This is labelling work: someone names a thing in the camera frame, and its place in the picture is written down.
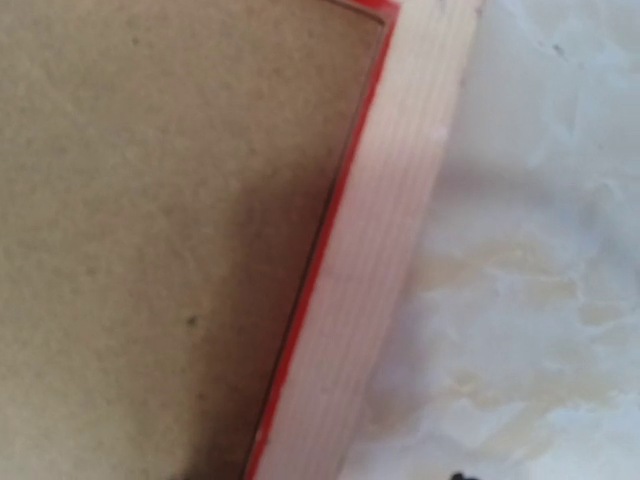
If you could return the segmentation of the red wooden picture frame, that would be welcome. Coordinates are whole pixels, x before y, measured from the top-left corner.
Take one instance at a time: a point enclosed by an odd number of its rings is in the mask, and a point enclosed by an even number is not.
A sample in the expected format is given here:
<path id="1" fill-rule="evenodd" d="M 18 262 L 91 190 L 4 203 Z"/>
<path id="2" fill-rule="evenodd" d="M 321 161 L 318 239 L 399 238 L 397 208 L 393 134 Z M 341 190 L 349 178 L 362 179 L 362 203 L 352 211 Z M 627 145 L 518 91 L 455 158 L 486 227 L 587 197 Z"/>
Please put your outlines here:
<path id="1" fill-rule="evenodd" d="M 357 1 L 383 32 L 266 397 L 247 479 L 333 479 L 364 413 L 444 157 L 479 1 Z"/>

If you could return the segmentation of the brown backing board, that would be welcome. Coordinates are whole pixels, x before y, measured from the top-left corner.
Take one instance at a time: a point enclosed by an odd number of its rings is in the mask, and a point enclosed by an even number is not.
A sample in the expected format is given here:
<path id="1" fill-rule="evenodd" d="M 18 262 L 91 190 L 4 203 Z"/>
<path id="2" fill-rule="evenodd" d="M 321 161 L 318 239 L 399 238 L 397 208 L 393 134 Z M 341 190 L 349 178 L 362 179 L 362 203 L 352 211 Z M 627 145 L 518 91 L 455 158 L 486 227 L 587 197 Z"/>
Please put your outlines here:
<path id="1" fill-rule="evenodd" d="M 330 1 L 1 5 L 1 475 L 236 479 L 382 36 Z"/>

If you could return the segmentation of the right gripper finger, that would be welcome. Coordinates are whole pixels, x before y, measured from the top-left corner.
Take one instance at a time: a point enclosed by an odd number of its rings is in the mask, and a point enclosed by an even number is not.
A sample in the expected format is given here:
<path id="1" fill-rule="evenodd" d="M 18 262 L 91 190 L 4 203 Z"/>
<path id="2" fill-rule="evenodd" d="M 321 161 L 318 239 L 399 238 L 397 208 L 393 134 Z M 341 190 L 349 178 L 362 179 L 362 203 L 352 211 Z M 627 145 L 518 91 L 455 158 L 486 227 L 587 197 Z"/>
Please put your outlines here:
<path id="1" fill-rule="evenodd" d="M 449 477 L 450 480 L 477 480 L 478 478 L 467 476 L 464 472 L 454 472 Z"/>

